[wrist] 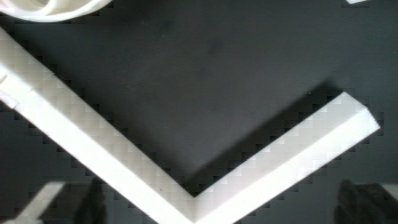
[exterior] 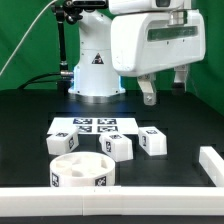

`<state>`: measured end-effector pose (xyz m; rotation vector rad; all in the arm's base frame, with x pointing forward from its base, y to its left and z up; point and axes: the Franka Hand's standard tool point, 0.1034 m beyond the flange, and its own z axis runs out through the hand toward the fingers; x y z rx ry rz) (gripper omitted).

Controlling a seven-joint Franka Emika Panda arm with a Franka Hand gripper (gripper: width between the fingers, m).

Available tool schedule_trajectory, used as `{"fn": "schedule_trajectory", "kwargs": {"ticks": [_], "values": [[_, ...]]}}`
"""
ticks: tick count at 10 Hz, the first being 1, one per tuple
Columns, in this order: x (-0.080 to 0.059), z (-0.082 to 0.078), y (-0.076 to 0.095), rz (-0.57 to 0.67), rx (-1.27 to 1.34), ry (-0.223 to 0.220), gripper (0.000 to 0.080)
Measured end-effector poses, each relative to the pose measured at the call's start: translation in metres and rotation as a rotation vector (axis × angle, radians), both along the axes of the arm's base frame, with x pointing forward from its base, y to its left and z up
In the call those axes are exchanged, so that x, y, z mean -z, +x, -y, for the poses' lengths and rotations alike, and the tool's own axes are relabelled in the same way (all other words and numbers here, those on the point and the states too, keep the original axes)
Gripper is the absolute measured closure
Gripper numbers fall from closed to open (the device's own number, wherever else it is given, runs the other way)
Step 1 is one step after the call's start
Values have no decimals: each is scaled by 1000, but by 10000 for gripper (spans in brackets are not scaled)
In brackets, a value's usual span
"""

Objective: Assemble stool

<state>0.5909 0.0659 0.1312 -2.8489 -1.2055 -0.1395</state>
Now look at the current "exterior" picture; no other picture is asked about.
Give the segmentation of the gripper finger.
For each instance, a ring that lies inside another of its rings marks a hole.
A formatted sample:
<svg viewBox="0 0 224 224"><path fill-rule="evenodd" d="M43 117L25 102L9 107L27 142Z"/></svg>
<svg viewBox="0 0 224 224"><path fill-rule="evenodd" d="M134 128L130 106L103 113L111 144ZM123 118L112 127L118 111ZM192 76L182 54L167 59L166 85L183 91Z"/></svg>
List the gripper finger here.
<svg viewBox="0 0 224 224"><path fill-rule="evenodd" d="M186 92L186 82L189 73L188 65L181 65L174 68L175 77L172 84L172 93L174 95L182 95Z"/></svg>
<svg viewBox="0 0 224 224"><path fill-rule="evenodd" d="M155 74L150 73L147 75L139 76L137 78L139 87L143 93L143 101L145 105L153 106L156 104L156 87L155 87Z"/></svg>

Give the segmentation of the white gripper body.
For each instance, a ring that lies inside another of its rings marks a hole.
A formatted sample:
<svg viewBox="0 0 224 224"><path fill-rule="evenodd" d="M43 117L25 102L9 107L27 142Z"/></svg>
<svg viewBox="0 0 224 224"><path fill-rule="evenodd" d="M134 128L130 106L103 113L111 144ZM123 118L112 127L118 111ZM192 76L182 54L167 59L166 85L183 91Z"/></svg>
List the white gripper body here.
<svg viewBox="0 0 224 224"><path fill-rule="evenodd" d="M169 12L117 16L111 25L114 69L137 77L200 61L205 56L204 20L198 10L171 24Z"/></svg>

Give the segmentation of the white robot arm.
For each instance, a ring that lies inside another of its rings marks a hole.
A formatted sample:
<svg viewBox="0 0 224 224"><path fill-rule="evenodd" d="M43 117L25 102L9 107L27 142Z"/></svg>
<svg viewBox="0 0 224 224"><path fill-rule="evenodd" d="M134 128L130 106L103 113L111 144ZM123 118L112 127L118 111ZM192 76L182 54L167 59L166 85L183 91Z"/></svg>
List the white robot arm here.
<svg viewBox="0 0 224 224"><path fill-rule="evenodd" d="M121 78L135 77L144 103L156 103L155 74L175 70L184 92L189 65L205 56L205 26L191 0L71 0L80 11L80 60L70 92L104 103L125 92Z"/></svg>

